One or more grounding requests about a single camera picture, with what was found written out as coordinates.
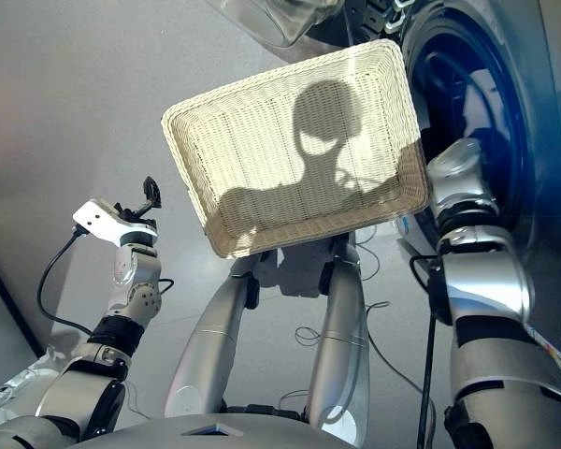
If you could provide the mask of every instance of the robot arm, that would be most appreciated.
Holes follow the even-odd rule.
[[[92,199],[73,215],[82,229],[118,247],[108,310],[47,390],[36,416],[0,427],[0,447],[66,447],[114,429],[131,357],[162,306],[161,267],[153,249],[156,223],[140,218],[160,207],[158,187],[151,178],[144,182],[144,192],[148,202],[136,211]]]
[[[460,139],[428,165],[441,235],[430,302],[454,328],[445,427],[457,449],[561,448],[561,373],[525,332],[531,283],[480,155],[477,140]]]

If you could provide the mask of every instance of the washing machine drum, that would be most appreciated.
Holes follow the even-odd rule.
[[[561,40],[545,17],[538,0],[416,2],[401,48],[426,160],[461,137],[482,142],[502,224],[534,282],[532,323],[561,349],[561,92],[549,53]],[[434,248],[429,211],[408,220],[417,226],[401,226],[405,239]]]

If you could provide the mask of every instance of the washing machine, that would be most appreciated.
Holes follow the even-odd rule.
[[[534,284],[530,324],[561,351],[561,1],[416,2],[399,41],[427,161],[482,142],[485,176]],[[429,210],[398,221],[431,253]]]

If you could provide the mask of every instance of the black cable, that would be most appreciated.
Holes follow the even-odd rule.
[[[85,326],[79,325],[75,322],[72,321],[68,321],[65,320],[63,318],[59,318],[56,315],[52,315],[49,311],[46,310],[46,308],[44,307],[44,304],[42,302],[42,291],[44,289],[44,283],[46,282],[46,278],[48,277],[48,274],[50,273],[50,270],[52,269],[52,267],[54,266],[54,264],[56,264],[56,262],[58,262],[58,259],[60,259],[60,257],[66,252],[66,250],[68,250],[71,245],[73,243],[75,243],[75,240],[79,237],[82,236],[83,234],[86,234],[87,231],[85,231],[84,229],[81,231],[79,228],[76,228],[75,232],[73,233],[73,236],[69,239],[69,241],[67,243],[65,243],[65,246],[63,246],[63,248],[51,259],[51,261],[48,263],[48,266],[46,267],[46,269],[44,270],[44,273],[41,276],[41,279],[39,280],[39,285],[37,286],[37,306],[39,307],[39,311],[41,311],[41,313],[48,319],[56,322],[56,323],[60,323],[61,325],[65,325],[65,326],[70,326],[70,327],[74,327],[75,329],[80,330],[81,332],[87,334],[87,335],[92,335],[92,331],[90,329],[88,329]]]
[[[282,395],[279,399],[279,404],[277,409],[280,410],[282,407],[282,402],[286,399],[289,398],[302,398],[304,396],[307,396],[309,394],[309,390],[293,390],[290,391],[289,393],[285,393],[284,395]]]
[[[376,231],[377,230],[378,230],[378,225],[374,224],[374,229],[372,229],[372,234],[370,234],[370,237],[368,237],[364,241],[356,241],[355,244],[356,245],[363,245],[364,243],[368,243],[369,241],[371,241],[372,239],[374,239],[376,237]]]
[[[302,331],[309,332],[309,335],[304,335]],[[300,326],[295,329],[295,341],[301,346],[315,346],[320,341],[320,332],[309,326]]]
[[[175,282],[172,279],[168,279],[168,278],[159,279],[158,282],[168,282],[168,287],[166,287],[162,292],[160,292],[160,295],[166,293],[175,284]]]
[[[129,411],[147,419],[148,421],[151,421],[153,418],[147,414],[145,414],[144,412],[142,412],[138,407],[137,407],[137,397],[139,396],[139,391],[137,390],[137,387],[128,379],[125,380],[124,382],[122,382],[123,384],[125,384],[127,386],[127,389],[129,390],[133,390],[132,392],[130,391],[129,393],[133,394],[135,396],[135,400],[134,405],[131,404],[131,394],[129,395],[129,397],[127,398],[127,409],[129,409]]]
[[[380,307],[377,304],[380,304],[380,303],[372,304],[371,306],[367,307],[366,317],[369,316],[369,313],[372,309],[378,309]],[[420,388],[412,379],[410,379],[405,374],[403,374],[401,371],[399,371],[397,368],[395,368],[395,366],[393,366],[393,364],[391,362],[389,362],[389,360],[382,354],[381,350],[378,348],[376,342],[372,338],[372,335],[370,334],[369,331],[367,332],[367,337],[370,340],[370,344],[372,345],[372,349],[374,349],[374,352],[380,358],[380,360],[382,360],[382,362],[384,362],[384,364],[394,374],[396,374],[403,381],[405,381],[406,384],[408,384],[411,388],[413,388],[420,395],[422,395],[422,397],[424,399],[423,389]],[[426,447],[426,449],[432,449],[432,441],[434,440],[434,434],[435,434],[436,427],[437,427],[437,408],[434,404],[434,400],[432,400],[432,398],[429,397],[429,395],[428,395],[428,402],[430,403],[430,425],[429,425],[430,429],[428,430],[428,435],[426,437],[426,446],[425,447]]]
[[[418,449],[424,449],[428,401],[430,400],[430,382],[432,380],[432,358],[434,355],[434,335],[436,325],[437,319],[433,314],[430,314],[430,322],[428,324],[428,343],[426,345],[426,363],[424,366],[424,387],[422,388],[422,407],[420,409],[420,422],[418,424]]]
[[[361,248],[362,250],[366,251],[367,253],[371,254],[372,257],[374,257],[374,259],[376,260],[376,268],[374,268],[374,271],[372,272],[372,274],[370,274],[369,276],[366,276],[365,278],[362,278],[362,281],[369,281],[370,279],[372,279],[374,276],[376,276],[378,274],[378,272],[381,270],[381,260],[379,259],[379,257],[376,255],[376,253],[374,253],[372,250],[370,250],[368,247],[364,246],[362,243],[357,243],[356,244],[359,248]]]
[[[435,255],[414,255],[411,259],[410,259],[410,270],[411,270],[411,274],[413,274],[413,277],[415,278],[415,280],[420,284],[420,286],[422,287],[422,289],[428,293],[428,286],[422,281],[422,278],[420,278],[420,274],[418,273],[418,270],[415,269],[415,263],[418,260],[429,260],[429,259],[436,259],[437,257]]]

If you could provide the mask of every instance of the wicker basket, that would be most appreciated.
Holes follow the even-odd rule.
[[[162,124],[223,257],[393,219],[429,196],[401,52],[388,40],[198,95]]]

